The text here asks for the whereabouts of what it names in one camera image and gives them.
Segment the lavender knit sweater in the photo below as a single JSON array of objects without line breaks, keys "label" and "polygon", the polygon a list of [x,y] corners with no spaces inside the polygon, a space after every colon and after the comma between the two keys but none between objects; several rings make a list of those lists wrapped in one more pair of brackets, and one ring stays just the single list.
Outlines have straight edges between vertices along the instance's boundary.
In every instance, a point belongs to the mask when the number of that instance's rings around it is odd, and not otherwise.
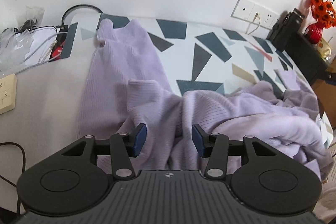
[{"label": "lavender knit sweater", "polygon": [[326,178],[333,159],[317,124],[316,96],[293,72],[280,98],[266,81],[224,96],[210,90],[175,95],[155,47],[138,21],[114,28],[104,19],[97,32],[77,120],[77,135],[108,139],[146,124],[135,170],[204,170],[207,162],[191,138],[193,124],[233,140],[255,136]]}]

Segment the beige power strip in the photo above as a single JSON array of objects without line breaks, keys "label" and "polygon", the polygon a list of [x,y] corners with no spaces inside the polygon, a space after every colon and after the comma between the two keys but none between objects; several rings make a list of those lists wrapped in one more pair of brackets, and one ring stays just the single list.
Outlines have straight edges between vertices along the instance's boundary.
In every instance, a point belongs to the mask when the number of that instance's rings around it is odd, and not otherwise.
[{"label": "beige power strip", "polygon": [[15,74],[1,78],[0,83],[0,114],[15,108],[17,77]]}]

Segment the black speaker box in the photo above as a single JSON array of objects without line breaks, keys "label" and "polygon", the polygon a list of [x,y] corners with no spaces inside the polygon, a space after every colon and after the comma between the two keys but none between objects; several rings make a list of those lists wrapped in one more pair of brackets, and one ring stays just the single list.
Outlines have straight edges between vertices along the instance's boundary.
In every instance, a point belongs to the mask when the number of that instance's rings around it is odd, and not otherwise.
[{"label": "black speaker box", "polygon": [[316,80],[323,80],[335,86],[335,72],[329,71],[328,63],[302,34],[293,33],[285,46],[285,51],[308,83],[312,85]]}]

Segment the geometric patterned tablecloth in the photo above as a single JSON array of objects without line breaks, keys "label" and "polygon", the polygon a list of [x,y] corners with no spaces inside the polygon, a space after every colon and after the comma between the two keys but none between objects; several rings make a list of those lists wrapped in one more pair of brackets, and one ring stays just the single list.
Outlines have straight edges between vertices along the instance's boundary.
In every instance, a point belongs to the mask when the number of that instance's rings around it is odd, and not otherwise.
[{"label": "geometric patterned tablecloth", "polygon": [[[111,20],[114,28],[123,28],[132,20],[139,22],[149,35],[170,88],[177,96],[194,90],[231,94],[259,81],[270,83],[274,94],[280,96],[283,86],[275,82],[276,69],[293,72],[301,81],[306,79],[287,53],[279,52],[264,39],[186,22],[81,14],[69,26],[62,53],[74,62],[74,71],[82,74],[76,81],[81,94],[79,108],[98,46],[97,32],[104,19]],[[78,115],[74,125],[76,137]]]}]

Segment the cream floral mug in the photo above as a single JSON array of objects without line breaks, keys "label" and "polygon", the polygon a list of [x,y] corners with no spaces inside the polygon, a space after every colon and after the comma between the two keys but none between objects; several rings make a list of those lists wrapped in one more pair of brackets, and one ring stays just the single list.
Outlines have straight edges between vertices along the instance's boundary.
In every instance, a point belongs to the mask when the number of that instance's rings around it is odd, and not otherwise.
[{"label": "cream floral mug", "polygon": [[321,38],[316,46],[319,55],[326,61],[329,61],[332,56],[332,48],[329,43]]}]

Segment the black water bottle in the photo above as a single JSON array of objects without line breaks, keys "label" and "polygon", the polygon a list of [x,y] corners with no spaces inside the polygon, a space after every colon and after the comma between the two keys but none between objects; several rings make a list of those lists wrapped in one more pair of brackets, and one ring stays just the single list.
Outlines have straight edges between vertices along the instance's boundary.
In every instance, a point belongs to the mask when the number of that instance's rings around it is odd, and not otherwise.
[{"label": "black water bottle", "polygon": [[292,12],[286,14],[283,19],[279,19],[272,27],[267,40],[280,52],[285,50],[285,47],[291,36],[298,32],[305,15],[298,9],[293,9]]}]

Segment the clear plastic bags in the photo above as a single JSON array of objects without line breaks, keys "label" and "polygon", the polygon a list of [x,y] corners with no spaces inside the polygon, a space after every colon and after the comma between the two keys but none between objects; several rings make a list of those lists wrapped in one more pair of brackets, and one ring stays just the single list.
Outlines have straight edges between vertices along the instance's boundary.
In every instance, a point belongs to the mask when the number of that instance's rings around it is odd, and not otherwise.
[{"label": "clear plastic bags", "polygon": [[1,33],[1,72],[8,71],[25,62],[30,54],[42,44],[38,35],[45,9],[26,7],[26,20],[18,28],[7,28]]}]

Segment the red flower vase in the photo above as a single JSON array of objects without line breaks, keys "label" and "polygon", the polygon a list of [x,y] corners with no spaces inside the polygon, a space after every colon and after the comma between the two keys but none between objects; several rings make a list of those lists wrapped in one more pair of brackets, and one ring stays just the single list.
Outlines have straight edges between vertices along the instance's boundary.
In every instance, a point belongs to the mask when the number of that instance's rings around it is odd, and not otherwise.
[{"label": "red flower vase", "polygon": [[311,43],[311,44],[318,44],[320,39],[322,38],[324,24],[321,22],[316,22],[307,26],[304,37]]}]

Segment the orange artificial flowers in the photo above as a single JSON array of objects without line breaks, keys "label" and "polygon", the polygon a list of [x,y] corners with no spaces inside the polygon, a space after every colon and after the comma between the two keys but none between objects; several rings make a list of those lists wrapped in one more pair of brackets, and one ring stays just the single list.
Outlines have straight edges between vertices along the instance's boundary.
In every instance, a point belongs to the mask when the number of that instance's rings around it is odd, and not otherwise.
[{"label": "orange artificial flowers", "polygon": [[310,0],[309,6],[318,27],[335,27],[335,0]]}]

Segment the white wall outlet panel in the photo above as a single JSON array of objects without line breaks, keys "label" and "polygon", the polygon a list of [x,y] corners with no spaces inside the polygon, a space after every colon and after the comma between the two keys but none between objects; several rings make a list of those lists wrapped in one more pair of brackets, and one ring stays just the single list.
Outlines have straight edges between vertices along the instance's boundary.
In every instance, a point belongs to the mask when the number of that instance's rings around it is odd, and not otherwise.
[{"label": "white wall outlet panel", "polygon": [[280,15],[250,0],[238,0],[231,16],[269,30],[280,19]]}]

